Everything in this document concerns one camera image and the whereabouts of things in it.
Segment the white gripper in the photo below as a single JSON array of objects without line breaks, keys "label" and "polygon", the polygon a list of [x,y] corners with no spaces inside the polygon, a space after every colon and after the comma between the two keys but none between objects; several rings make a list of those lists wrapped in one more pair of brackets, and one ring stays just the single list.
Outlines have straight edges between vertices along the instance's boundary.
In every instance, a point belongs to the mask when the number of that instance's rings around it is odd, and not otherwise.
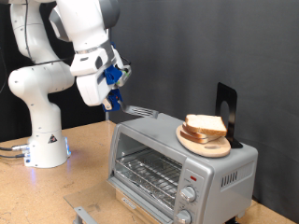
[{"label": "white gripper", "polygon": [[77,78],[78,90],[86,105],[94,106],[103,103],[106,110],[112,109],[111,102],[106,98],[112,89],[112,84],[107,84],[104,72],[112,65],[113,58],[111,46],[75,55],[70,71]]}]

